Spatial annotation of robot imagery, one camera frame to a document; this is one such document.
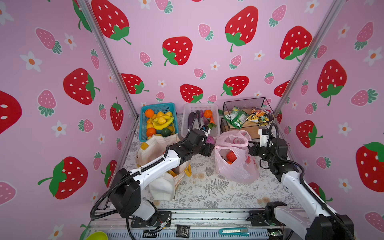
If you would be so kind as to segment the red toy pepper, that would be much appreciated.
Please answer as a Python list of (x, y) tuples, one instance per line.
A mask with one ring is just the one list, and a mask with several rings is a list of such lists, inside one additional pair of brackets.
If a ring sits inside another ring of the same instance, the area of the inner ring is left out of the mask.
[(227, 158), (227, 163), (230, 165), (237, 160), (237, 156), (233, 151), (228, 152), (226, 158)]

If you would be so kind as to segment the pink plastic grocery bag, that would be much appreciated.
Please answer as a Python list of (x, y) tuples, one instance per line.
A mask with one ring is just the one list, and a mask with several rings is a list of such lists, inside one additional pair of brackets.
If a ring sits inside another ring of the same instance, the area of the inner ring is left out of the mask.
[(252, 184), (259, 178), (255, 158), (249, 154), (251, 136), (246, 131), (227, 131), (216, 140), (216, 169), (222, 177), (242, 184)]

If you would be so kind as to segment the white canvas tote bag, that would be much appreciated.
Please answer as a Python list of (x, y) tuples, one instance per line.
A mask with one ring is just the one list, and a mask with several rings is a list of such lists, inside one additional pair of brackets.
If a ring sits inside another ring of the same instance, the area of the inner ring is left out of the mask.
[[(137, 152), (136, 163), (138, 167), (148, 167), (150, 162), (156, 162), (164, 157), (167, 146), (176, 144), (180, 139), (177, 135), (169, 137), (152, 136), (141, 144)], [(184, 176), (192, 175), (190, 162), (179, 164), (176, 154), (171, 154), (171, 159), (165, 159), (154, 168), (142, 173), (140, 177), (141, 188), (149, 186), (154, 200), (171, 201), (175, 199), (177, 187)]]

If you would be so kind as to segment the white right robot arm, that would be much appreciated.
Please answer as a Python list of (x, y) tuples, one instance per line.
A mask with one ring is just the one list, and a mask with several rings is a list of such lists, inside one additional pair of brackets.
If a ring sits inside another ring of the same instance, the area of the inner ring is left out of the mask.
[(249, 147), (252, 156), (268, 163), (268, 168), (299, 201), (307, 216), (303, 217), (283, 203), (273, 202), (265, 211), (266, 221), (280, 222), (289, 227), (303, 240), (352, 240), (354, 224), (347, 215), (340, 215), (304, 180), (305, 169), (288, 160), (288, 145), (279, 136), (273, 136), (272, 124), (268, 129), (260, 129), (259, 142)]

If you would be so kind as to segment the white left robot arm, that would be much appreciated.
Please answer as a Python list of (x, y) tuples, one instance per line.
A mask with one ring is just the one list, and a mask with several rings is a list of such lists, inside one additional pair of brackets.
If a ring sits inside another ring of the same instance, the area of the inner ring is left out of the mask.
[[(192, 129), (183, 140), (167, 145), (164, 154), (148, 164), (131, 171), (119, 170), (113, 185), (92, 207), (90, 218), (97, 220), (118, 213), (123, 219), (133, 216), (142, 219), (148, 226), (155, 225), (159, 212), (152, 203), (142, 201), (141, 190), (162, 174), (179, 167), (197, 154), (209, 157), (214, 148), (214, 145), (207, 143), (210, 132), (208, 127), (204, 130)], [(97, 208), (106, 198), (116, 209), (97, 215)]]

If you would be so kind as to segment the long dark purple eggplant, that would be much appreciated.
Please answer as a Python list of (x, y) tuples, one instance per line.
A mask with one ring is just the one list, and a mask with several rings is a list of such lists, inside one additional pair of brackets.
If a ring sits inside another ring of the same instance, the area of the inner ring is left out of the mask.
[(188, 117), (188, 128), (191, 129), (195, 122), (195, 112), (191, 112)]

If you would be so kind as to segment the dark green round toy fruit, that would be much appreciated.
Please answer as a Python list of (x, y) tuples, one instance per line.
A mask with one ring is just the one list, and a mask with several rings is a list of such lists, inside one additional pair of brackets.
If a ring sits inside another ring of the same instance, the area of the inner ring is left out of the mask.
[(171, 134), (172, 134), (172, 131), (170, 129), (168, 129), (168, 128), (164, 128), (164, 129), (161, 130), (161, 135), (163, 137), (168, 137)]

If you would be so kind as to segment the orange toy pumpkin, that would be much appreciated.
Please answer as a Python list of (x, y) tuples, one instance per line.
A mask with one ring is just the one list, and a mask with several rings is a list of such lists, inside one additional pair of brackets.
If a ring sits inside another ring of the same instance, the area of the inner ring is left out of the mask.
[(210, 119), (213, 116), (213, 112), (211, 110), (205, 110), (204, 111), (204, 117), (206, 119)]

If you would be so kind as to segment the colourful snack packet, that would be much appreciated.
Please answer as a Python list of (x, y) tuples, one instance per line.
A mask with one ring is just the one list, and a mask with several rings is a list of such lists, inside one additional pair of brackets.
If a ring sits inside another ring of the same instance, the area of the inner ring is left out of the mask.
[(270, 111), (255, 107), (252, 108), (247, 121), (261, 127), (272, 123), (274, 119), (275, 116)]

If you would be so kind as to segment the yellow toy lemon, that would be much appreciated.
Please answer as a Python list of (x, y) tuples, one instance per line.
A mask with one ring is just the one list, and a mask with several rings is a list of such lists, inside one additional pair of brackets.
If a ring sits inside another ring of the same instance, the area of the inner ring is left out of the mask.
[(157, 118), (158, 124), (163, 125), (167, 122), (167, 120), (164, 117)]

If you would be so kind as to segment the teal plastic fruit basket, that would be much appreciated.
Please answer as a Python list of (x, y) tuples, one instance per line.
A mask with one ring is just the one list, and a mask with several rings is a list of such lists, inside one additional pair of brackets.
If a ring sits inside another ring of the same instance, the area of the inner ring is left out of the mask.
[(159, 135), (169, 130), (171, 135), (178, 134), (178, 119), (174, 103), (162, 103), (144, 106), (140, 115), (139, 140), (146, 142), (155, 131)]

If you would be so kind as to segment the large orange toy fruit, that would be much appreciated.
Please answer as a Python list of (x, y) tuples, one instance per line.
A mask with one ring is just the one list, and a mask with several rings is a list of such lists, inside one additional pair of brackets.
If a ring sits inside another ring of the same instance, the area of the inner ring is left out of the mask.
[(148, 128), (146, 135), (147, 137), (152, 137), (153, 135), (157, 134), (157, 130), (155, 128)]

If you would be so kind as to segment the green snack packet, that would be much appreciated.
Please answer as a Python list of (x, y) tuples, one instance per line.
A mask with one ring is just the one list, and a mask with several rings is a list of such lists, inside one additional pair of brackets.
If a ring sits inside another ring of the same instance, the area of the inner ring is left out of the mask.
[(230, 126), (241, 129), (244, 123), (247, 121), (249, 114), (244, 110), (234, 106), (232, 111), (226, 115), (224, 115), (224, 120), (227, 121)]

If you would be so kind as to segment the orange toy tangerine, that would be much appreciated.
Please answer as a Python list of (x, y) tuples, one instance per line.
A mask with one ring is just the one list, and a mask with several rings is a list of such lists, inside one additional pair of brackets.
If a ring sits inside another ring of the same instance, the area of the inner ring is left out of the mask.
[(155, 112), (152, 110), (152, 109), (147, 109), (146, 111), (145, 111), (145, 116), (147, 117), (147, 118), (152, 118), (153, 116), (154, 116), (154, 114), (155, 114)]

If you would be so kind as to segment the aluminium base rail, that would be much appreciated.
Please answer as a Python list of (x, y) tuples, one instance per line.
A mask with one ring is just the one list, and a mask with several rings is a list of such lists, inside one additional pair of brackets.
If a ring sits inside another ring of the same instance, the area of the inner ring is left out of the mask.
[[(301, 208), (291, 210), (307, 216)], [(81, 238), (104, 232), (109, 240), (303, 240), (286, 225), (266, 221), (264, 214), (264, 209), (160, 210), (166, 226), (157, 232), (139, 218), (125, 220), (114, 214), (91, 221)], [(220, 235), (226, 228), (247, 228), (249, 236)]]

